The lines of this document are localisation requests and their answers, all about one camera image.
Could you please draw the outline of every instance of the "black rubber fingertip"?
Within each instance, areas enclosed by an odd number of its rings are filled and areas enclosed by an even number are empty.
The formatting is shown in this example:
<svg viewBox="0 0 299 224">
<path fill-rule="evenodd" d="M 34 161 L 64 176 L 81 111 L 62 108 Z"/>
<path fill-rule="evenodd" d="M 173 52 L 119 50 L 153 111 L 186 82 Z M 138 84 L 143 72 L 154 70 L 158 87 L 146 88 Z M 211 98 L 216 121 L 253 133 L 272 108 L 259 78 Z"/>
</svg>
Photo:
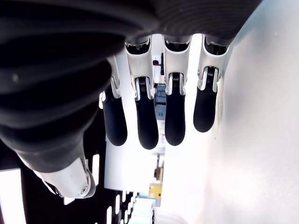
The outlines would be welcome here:
<svg viewBox="0 0 299 224">
<path fill-rule="evenodd" d="M 206 87 L 203 91 L 197 88 L 195 108 L 193 114 L 193 124 L 197 131 L 209 131 L 215 120 L 215 106 L 217 93 L 211 87 Z"/>
<path fill-rule="evenodd" d="M 136 101 L 138 138 L 145 149 L 153 149 L 159 140 L 154 99 L 149 99 L 146 92 L 141 92 Z"/>
<path fill-rule="evenodd" d="M 177 146 L 185 137 L 185 95 L 173 91 L 166 95 L 165 137 L 169 144 Z"/>
<path fill-rule="evenodd" d="M 128 136 L 126 118 L 120 98 L 114 98 L 111 85 L 105 91 L 106 99 L 103 102 L 106 135 L 115 146 L 123 145 Z"/>
</svg>

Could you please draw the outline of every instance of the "silver screw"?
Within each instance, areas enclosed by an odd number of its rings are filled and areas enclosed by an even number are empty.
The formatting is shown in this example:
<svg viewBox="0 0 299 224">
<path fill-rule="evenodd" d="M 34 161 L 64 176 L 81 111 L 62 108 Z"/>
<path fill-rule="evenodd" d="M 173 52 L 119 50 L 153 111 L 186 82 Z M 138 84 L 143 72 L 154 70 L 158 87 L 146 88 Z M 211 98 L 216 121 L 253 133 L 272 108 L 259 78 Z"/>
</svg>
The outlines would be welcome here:
<svg viewBox="0 0 299 224">
<path fill-rule="evenodd" d="M 87 186 L 85 186 L 85 187 L 82 189 L 81 194 L 84 194 L 86 191 L 87 191 Z"/>
</svg>

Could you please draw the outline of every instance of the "white wall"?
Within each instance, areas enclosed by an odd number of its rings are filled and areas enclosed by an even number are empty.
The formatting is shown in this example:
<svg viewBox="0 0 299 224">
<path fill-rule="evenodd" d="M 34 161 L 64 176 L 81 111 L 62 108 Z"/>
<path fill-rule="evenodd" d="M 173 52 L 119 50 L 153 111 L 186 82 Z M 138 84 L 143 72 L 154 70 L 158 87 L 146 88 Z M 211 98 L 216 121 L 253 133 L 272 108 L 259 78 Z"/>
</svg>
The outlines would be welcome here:
<svg viewBox="0 0 299 224">
<path fill-rule="evenodd" d="M 189 224 L 299 223 L 298 12 L 295 0 L 259 6 L 235 39 L 213 129 L 190 139 L 189 126 L 166 149 L 162 206 Z"/>
</svg>

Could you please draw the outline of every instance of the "bright light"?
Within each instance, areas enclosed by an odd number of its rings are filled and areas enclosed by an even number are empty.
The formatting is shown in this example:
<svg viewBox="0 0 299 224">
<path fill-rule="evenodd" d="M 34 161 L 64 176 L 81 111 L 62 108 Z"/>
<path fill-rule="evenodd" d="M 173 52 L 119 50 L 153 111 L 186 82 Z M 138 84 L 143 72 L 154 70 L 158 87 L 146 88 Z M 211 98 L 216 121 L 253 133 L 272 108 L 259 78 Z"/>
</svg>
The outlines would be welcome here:
<svg viewBox="0 0 299 224">
<path fill-rule="evenodd" d="M 128 211 L 125 211 L 125 220 L 124 220 L 125 224 L 127 224 L 128 222 Z"/>
<path fill-rule="evenodd" d="M 107 209 L 107 224 L 111 224 L 112 221 L 112 207 Z"/>
<path fill-rule="evenodd" d="M 120 195 L 115 198 L 115 214 L 117 215 L 120 212 Z"/>
<path fill-rule="evenodd" d="M 99 184 L 99 167 L 100 167 L 100 155 L 96 154 L 93 156 L 93 178 L 95 186 Z"/>
<path fill-rule="evenodd" d="M 126 201 L 126 191 L 124 190 L 122 192 L 122 202 L 125 202 Z"/>
<path fill-rule="evenodd" d="M 64 205 L 67 205 L 73 201 L 75 201 L 75 198 L 64 197 Z"/>
<path fill-rule="evenodd" d="M 0 199 L 5 224 L 26 224 L 21 189 L 21 170 L 0 172 Z"/>
<path fill-rule="evenodd" d="M 131 203 L 128 204 L 128 214 L 131 214 Z"/>
</svg>

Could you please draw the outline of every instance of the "white plastic casing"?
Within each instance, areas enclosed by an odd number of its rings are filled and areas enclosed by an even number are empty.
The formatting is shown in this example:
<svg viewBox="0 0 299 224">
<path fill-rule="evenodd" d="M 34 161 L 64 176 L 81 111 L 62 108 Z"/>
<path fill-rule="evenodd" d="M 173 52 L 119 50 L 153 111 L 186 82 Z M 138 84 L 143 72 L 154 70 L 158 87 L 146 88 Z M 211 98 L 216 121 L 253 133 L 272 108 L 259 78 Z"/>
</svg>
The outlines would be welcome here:
<svg viewBox="0 0 299 224">
<path fill-rule="evenodd" d="M 217 81 L 219 81 L 222 75 L 223 66 L 224 66 L 227 53 L 228 53 L 228 49 L 223 55 L 213 55 L 209 53 L 205 48 L 205 36 L 204 35 L 202 36 L 201 51 L 200 51 L 199 66 L 198 66 L 199 80 L 197 84 L 200 90 L 204 90 L 206 87 L 206 76 L 204 75 L 205 67 L 212 66 L 217 68 L 218 69 Z"/>
<path fill-rule="evenodd" d="M 71 165 L 57 172 L 34 172 L 45 182 L 55 186 L 63 197 L 84 198 L 90 190 L 90 176 L 88 175 L 88 173 L 85 173 L 80 158 L 77 158 Z"/>
<path fill-rule="evenodd" d="M 189 52 L 190 52 L 190 42 L 188 48 L 184 51 L 171 51 L 169 50 L 164 42 L 164 75 L 166 84 L 166 94 L 171 95 L 169 75 L 173 72 L 179 72 L 183 74 L 183 86 L 187 82 L 188 73 L 188 63 L 189 63 Z"/>
<path fill-rule="evenodd" d="M 149 78 L 151 98 L 154 97 L 154 73 L 153 73 L 153 62 L 152 62 L 152 55 L 151 55 L 151 40 L 149 44 L 150 44 L 149 50 L 144 54 L 133 55 L 130 54 L 126 49 L 129 71 L 131 76 L 131 83 L 135 92 L 135 98 L 137 98 L 137 88 L 136 88 L 135 79 L 138 77 Z"/>
<path fill-rule="evenodd" d="M 112 70 L 112 75 L 111 75 L 112 93 L 114 98 L 118 99 L 121 97 L 121 92 L 120 92 L 120 76 L 118 73 L 116 58 L 115 56 L 111 56 L 107 58 L 107 61 L 110 63 L 111 70 Z"/>
</svg>

